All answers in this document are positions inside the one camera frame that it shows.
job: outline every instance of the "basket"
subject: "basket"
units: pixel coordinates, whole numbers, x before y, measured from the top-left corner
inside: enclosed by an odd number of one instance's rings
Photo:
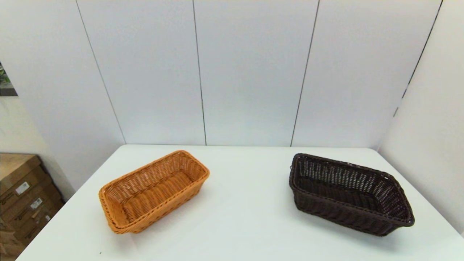
[[[400,184],[379,170],[300,153],[290,187],[299,210],[361,232],[386,236],[414,224]]]
[[[178,150],[104,185],[98,196],[115,233],[140,233],[195,196],[208,176],[203,164]]]

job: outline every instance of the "dark brown wicker basket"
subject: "dark brown wicker basket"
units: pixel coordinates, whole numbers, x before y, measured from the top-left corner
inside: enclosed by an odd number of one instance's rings
[[[386,236],[414,224],[400,184],[379,170],[299,153],[290,187],[299,210],[361,232]]]

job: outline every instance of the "basket rim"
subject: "basket rim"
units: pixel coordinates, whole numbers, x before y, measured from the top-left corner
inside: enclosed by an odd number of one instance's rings
[[[370,210],[370,209],[354,206],[354,205],[351,205],[349,203],[340,202],[340,201],[337,201],[335,199],[332,199],[332,198],[329,198],[329,197],[324,197],[324,196],[321,196],[319,194],[312,193],[312,192],[309,192],[309,191],[306,191],[306,190],[300,188],[295,183],[294,169],[296,168],[295,165],[296,165],[297,161],[300,159],[301,156],[309,157],[309,158],[313,158],[313,159],[318,159],[318,160],[323,160],[323,161],[327,161],[327,162],[330,162],[330,163],[335,163],[337,165],[340,165],[340,166],[343,166],[343,167],[349,167],[349,168],[356,169],[356,170],[369,171],[369,172],[373,172],[374,175],[380,175],[380,176],[383,176],[383,177],[387,177],[390,181],[392,181],[393,185],[396,188],[396,193],[398,193],[399,196],[401,197],[401,199],[402,199],[401,203],[404,204],[404,206],[408,209],[408,212],[407,212],[408,217],[405,218],[405,219],[393,217],[393,216],[386,215],[386,214],[383,214],[383,213],[378,212],[378,211],[373,211],[373,210]],[[381,219],[381,220],[384,220],[384,221],[390,222],[390,223],[395,223],[395,224],[397,224],[399,226],[403,226],[403,227],[410,227],[410,226],[414,225],[414,223],[415,223],[414,215],[412,214],[411,205],[409,204],[409,202],[408,202],[408,200],[406,198],[406,195],[404,193],[403,188],[400,186],[400,183],[392,175],[390,175],[390,174],[388,174],[388,173],[386,173],[384,171],[375,170],[375,169],[372,169],[372,168],[369,168],[369,167],[360,166],[360,165],[356,165],[356,164],[349,163],[349,162],[337,161],[337,160],[324,158],[324,157],[319,157],[319,156],[314,156],[314,155],[305,154],[305,153],[295,154],[295,156],[293,157],[292,166],[290,168],[291,168],[291,171],[290,171],[290,187],[293,190],[293,193],[298,192],[300,194],[305,194],[305,196],[309,196],[312,199],[316,199],[316,200],[319,200],[319,201],[325,201],[327,203],[337,205],[338,207],[349,208],[349,209],[351,209],[353,211],[357,211],[357,212],[362,211],[364,214],[366,214],[366,215],[368,215],[368,216],[370,216],[372,218]]]
[[[185,156],[187,156],[188,158],[190,158],[191,160],[195,161],[202,169],[204,169],[205,171],[205,174],[203,176],[201,176],[198,180],[192,182],[191,184],[189,184],[188,186],[186,186],[183,190],[177,192],[176,194],[170,196],[169,198],[167,198],[165,201],[163,201],[160,205],[158,205],[156,208],[150,210],[149,212],[143,214],[142,216],[140,216],[139,218],[137,218],[136,220],[132,221],[132,222],[129,222],[128,224],[125,224],[125,225],[121,225],[121,224],[118,224],[118,222],[116,222],[116,220],[114,219],[113,215],[111,212],[108,211],[108,206],[106,204],[106,194],[105,194],[105,190],[109,187],[111,187],[112,185],[114,185],[115,183],[121,181],[121,180],[124,180],[126,178],[129,178],[135,174],[137,174],[138,172],[140,172],[141,170],[144,170],[146,168],[149,168],[155,164],[157,164],[158,162],[160,161],[164,161],[170,157],[173,157],[175,155],[178,155],[178,154],[184,154]],[[127,228],[130,228],[130,227],[133,227],[135,226],[136,224],[138,224],[139,222],[141,222],[142,220],[146,219],[147,217],[151,216],[155,211],[157,211],[158,209],[162,208],[164,205],[166,205],[167,203],[169,203],[170,201],[172,201],[173,199],[181,196],[182,194],[186,193],[189,188],[195,186],[195,185],[198,185],[199,183],[203,183],[208,177],[209,177],[209,174],[210,174],[210,171],[209,169],[203,165],[203,163],[201,163],[198,159],[196,159],[192,154],[190,154],[188,151],[185,151],[185,150],[176,150],[176,151],[173,151],[159,159],[156,159],[134,171],[131,171],[127,174],[124,174],[123,176],[115,179],[115,180],[112,180],[111,182],[105,184],[98,192],[98,197],[100,198],[100,202],[103,206],[103,210],[105,211],[105,216],[107,217],[107,219],[112,222],[114,224],[114,227],[116,228],[115,232],[118,231],[118,230],[123,230],[123,229],[127,229]]]

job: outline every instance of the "white table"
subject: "white table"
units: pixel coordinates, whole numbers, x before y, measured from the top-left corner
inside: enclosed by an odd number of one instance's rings
[[[179,149],[210,169],[201,192],[140,234],[114,234],[99,189]],[[415,225],[376,237],[298,211],[289,187],[290,164],[298,152],[392,174],[411,203]],[[371,149],[125,145],[18,258],[32,260],[458,261],[464,260],[464,239]]]

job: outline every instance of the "orange wicker basket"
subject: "orange wicker basket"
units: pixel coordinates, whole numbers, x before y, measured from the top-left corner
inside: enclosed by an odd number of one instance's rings
[[[104,185],[98,196],[115,233],[140,233],[195,196],[208,176],[200,161],[178,150]]]

